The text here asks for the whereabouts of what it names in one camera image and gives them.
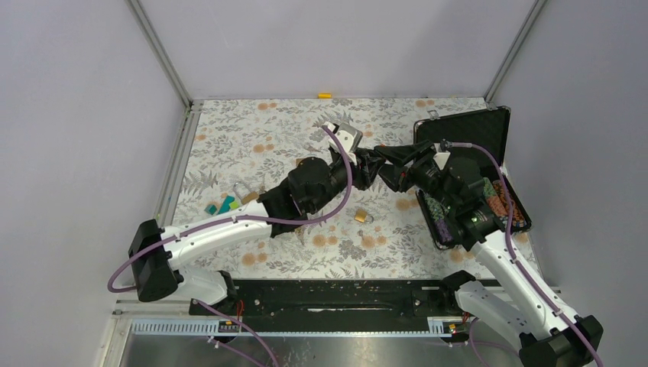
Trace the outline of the small brass padlock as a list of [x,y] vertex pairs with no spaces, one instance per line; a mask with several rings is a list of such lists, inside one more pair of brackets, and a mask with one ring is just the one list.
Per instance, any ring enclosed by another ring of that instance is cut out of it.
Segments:
[[354,214],[354,220],[359,223],[371,224],[374,221],[374,217],[364,209],[357,209]]

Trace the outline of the large brass padlock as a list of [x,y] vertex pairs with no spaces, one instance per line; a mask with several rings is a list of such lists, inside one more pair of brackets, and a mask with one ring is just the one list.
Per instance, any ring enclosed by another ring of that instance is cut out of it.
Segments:
[[232,190],[240,204],[244,206],[257,201],[261,194],[265,192],[265,185],[261,184],[253,187],[247,182],[237,181],[234,182]]

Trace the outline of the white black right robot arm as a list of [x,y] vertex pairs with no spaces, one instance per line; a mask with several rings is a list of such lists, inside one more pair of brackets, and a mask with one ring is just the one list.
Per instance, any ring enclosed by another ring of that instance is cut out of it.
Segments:
[[486,267],[509,301],[492,295],[466,272],[445,280],[439,307],[456,315],[471,314],[515,349],[525,366],[602,365],[598,347],[602,325],[570,307],[534,271],[511,238],[511,221],[502,221],[484,196],[484,178],[473,159],[451,154],[453,143],[378,146],[384,160],[379,175],[388,187],[411,187],[442,205],[444,226],[438,238],[460,245]]

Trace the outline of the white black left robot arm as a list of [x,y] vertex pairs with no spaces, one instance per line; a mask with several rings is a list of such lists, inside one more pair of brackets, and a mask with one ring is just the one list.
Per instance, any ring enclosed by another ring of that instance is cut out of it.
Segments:
[[332,162],[302,159],[276,187],[256,200],[211,219],[162,228],[154,219],[142,222],[128,250],[134,289],[141,302],[170,295],[202,300],[220,314],[233,311],[237,294],[225,271],[210,273],[192,267],[200,256],[219,248],[269,239],[312,224],[308,217],[328,205],[348,186],[368,189],[385,160],[362,148],[345,163],[332,152]]

